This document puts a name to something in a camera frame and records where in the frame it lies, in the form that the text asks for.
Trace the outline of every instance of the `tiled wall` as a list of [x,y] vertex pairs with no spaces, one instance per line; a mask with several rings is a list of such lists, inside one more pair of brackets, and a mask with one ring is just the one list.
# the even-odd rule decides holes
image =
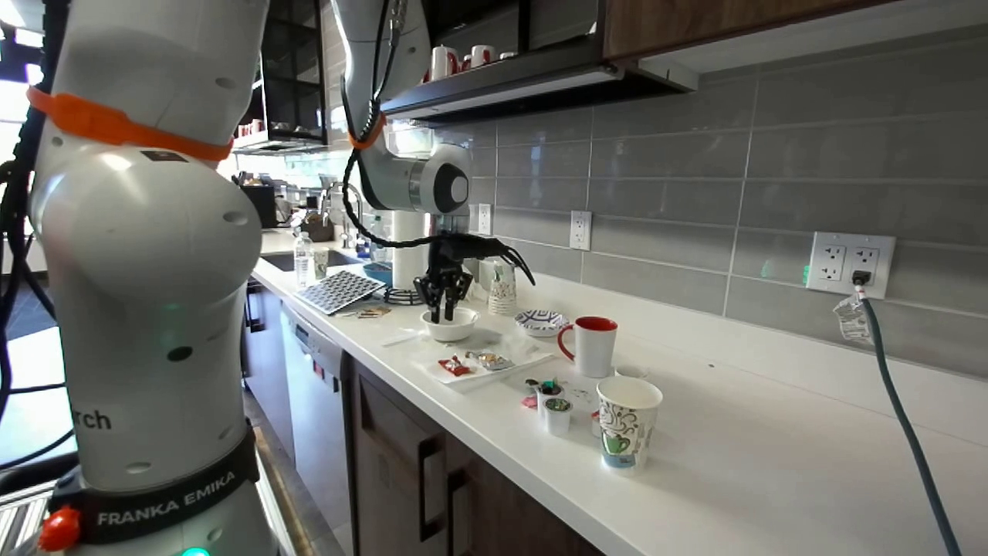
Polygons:
[[[988,28],[705,78],[690,95],[445,126],[546,276],[835,344],[811,231],[894,236],[890,352],[988,378]],[[592,251],[567,251],[592,209]]]

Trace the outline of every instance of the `ceiling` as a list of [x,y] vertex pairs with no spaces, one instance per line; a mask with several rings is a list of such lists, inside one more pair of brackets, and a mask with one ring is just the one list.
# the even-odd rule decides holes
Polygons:
[[41,32],[41,16],[41,0],[0,0],[0,21],[5,24]]

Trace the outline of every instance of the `bottle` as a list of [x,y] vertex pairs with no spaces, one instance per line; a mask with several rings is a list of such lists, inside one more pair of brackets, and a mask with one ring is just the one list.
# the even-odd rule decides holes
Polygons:
[[313,259],[313,237],[309,237],[309,231],[299,231],[299,236],[296,236],[294,268],[296,268],[296,280],[299,280],[303,288],[315,280],[315,259]]

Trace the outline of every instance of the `kitchen counter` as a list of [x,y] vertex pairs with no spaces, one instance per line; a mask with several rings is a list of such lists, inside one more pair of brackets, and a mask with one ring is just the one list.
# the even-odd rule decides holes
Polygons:
[[[555,440],[522,408],[518,378],[572,380],[562,356],[457,393],[410,364],[430,341],[396,344],[423,309],[320,319],[291,273],[258,263],[252,277],[605,552],[942,552],[871,352],[539,276],[518,306],[616,319],[616,368],[667,396],[651,463],[622,477],[599,463],[590,417]],[[959,546],[988,552],[988,433],[968,425],[988,417],[984,383],[905,362],[891,373]],[[930,404],[921,387],[964,396]]]

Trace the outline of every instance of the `small bowl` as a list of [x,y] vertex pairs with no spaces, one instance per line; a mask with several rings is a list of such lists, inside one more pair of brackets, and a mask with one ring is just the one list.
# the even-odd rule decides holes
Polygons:
[[518,313],[516,322],[536,341],[551,341],[566,328],[566,316],[559,313]]
[[473,334],[476,309],[457,306],[453,322],[430,322],[430,313],[423,313],[423,324],[434,344],[461,344]]

